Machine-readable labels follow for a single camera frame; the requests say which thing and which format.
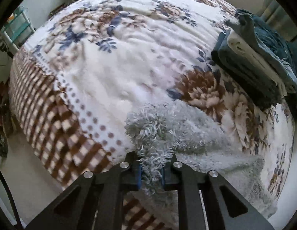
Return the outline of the floral bed blanket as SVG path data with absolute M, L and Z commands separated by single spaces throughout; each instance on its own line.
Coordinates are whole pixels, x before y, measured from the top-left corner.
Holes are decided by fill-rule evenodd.
M 224 0 L 80 0 L 19 49 L 9 99 L 27 142 L 67 188 L 83 172 L 105 172 L 135 151 L 128 114 L 182 101 L 216 122 L 244 154 L 264 159 L 261 181 L 278 201 L 295 123 L 285 99 L 265 110 L 212 59 L 235 20 Z M 130 193 L 128 229 L 174 229 Z

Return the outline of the stack of folded clothes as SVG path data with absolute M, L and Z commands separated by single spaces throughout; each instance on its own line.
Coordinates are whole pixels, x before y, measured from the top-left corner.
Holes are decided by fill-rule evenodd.
M 229 27 L 221 32 L 211 52 L 212 59 L 236 81 L 252 102 L 261 110 L 281 103 L 286 99 L 291 110 L 297 110 L 297 79 L 283 81 L 275 69 L 248 43 Z

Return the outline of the teal storage rack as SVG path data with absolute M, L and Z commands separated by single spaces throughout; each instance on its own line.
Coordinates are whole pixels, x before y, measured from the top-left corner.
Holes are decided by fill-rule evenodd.
M 27 10 L 23 6 L 18 6 L 0 31 L 0 36 L 12 53 L 16 53 L 36 31 L 26 14 Z

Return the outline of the grey fluffy fleece pants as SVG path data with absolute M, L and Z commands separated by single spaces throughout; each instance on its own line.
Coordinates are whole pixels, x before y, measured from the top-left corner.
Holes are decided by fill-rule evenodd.
M 172 157 L 194 171 L 216 170 L 265 218 L 276 212 L 277 203 L 260 177 L 263 157 L 241 152 L 200 109 L 182 101 L 146 104 L 128 114 L 125 130 L 143 168 L 142 186 L 134 196 L 167 227 L 178 228 L 177 194 L 161 184 L 162 168 Z

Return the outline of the left grey-blue curtain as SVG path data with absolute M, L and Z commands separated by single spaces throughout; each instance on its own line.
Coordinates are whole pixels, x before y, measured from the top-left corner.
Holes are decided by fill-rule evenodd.
M 297 26 L 276 0 L 264 0 L 257 16 L 276 30 L 285 40 L 292 41 L 297 37 Z

